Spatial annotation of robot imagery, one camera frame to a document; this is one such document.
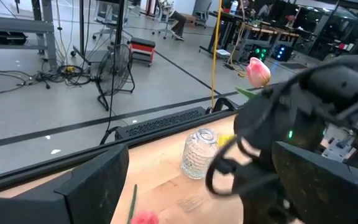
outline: green light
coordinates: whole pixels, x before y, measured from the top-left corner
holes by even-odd
[[[290,132],[288,133],[288,138],[291,139],[292,138],[292,134],[293,134],[293,131],[290,130]]]

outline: stool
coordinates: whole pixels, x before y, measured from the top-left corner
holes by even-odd
[[[133,37],[129,43],[132,59],[148,62],[150,67],[153,62],[155,42]]]

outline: office chair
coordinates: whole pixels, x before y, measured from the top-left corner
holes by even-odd
[[[104,27],[92,34],[92,39],[96,40],[98,36],[102,36],[103,34],[109,34],[109,38],[111,39],[112,35],[116,31],[117,21],[118,21],[118,13],[119,13],[119,5],[112,2],[106,1],[96,1],[96,7],[94,10],[94,21],[104,25]],[[126,25],[128,18],[126,15],[124,16],[124,23]]]
[[[161,32],[164,32],[164,36],[162,37],[164,40],[167,38],[167,32],[171,32],[170,29],[168,29],[168,25],[173,23],[173,19],[170,19],[168,15],[164,15],[163,14],[163,9],[159,3],[159,1],[156,1],[157,3],[157,10],[158,10],[158,22],[165,24],[165,28],[163,29],[157,29],[157,30],[153,30],[152,34],[154,35],[156,32],[158,32],[158,34],[160,34]],[[167,6],[164,7],[164,9],[170,9],[173,6]]]
[[[211,7],[212,1],[209,2],[208,7],[206,8],[205,11],[198,11],[196,12],[196,22],[195,25],[198,26],[203,26],[204,29],[206,28],[206,21],[208,20],[208,16],[209,16],[209,7]]]

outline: pink tulip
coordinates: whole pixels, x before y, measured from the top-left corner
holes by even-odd
[[[249,83],[258,88],[265,86],[270,81],[271,74],[269,68],[262,61],[252,57],[247,66],[247,76]]]
[[[140,212],[132,218],[131,224],[158,224],[158,216],[153,212]]]

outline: concrete floor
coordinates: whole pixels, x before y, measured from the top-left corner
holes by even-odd
[[[23,9],[19,14],[13,2],[0,1],[1,17],[32,19],[30,6],[25,5],[30,1],[22,1]],[[58,4],[63,43],[71,50],[73,45],[79,44],[78,0],[59,0]],[[85,7],[87,17],[88,1],[85,1]],[[56,19],[56,1],[53,1],[53,8]],[[93,8],[94,4],[91,4],[91,18]],[[198,52],[198,46],[208,43],[213,29],[186,27],[186,40],[179,42],[170,36],[163,40],[152,35],[151,29],[163,25],[145,16],[129,15],[128,20],[124,36],[155,41],[157,54],[150,68],[134,62],[132,74],[136,89],[132,94],[114,95],[112,109],[124,119],[113,121],[112,126],[147,121],[197,106],[210,106],[212,60],[206,53]],[[101,28],[101,25],[91,21],[89,36]],[[55,37],[60,41],[57,30]],[[102,37],[99,41],[89,37],[88,49],[100,46],[99,49],[104,50],[108,44],[108,37]],[[82,63],[78,57],[70,57],[69,60],[76,65]],[[294,75],[293,71],[281,67],[272,59],[265,63],[272,71],[272,83],[285,81]],[[35,74],[41,70],[41,65],[42,60],[36,51],[0,50],[0,70],[21,70]],[[17,83],[18,80],[13,78],[0,77],[0,91],[12,88]],[[108,112],[96,100],[98,91],[95,85],[90,83],[69,87],[64,83],[50,83],[50,86],[51,89],[47,90],[41,83],[0,94],[0,174],[93,147],[100,142],[107,126],[103,118],[108,117]],[[236,86],[251,88],[246,78],[238,77],[235,72],[223,67],[223,61],[218,61],[216,91],[229,94],[229,99],[243,104],[246,99],[234,93]],[[60,152],[51,154],[54,149]]]

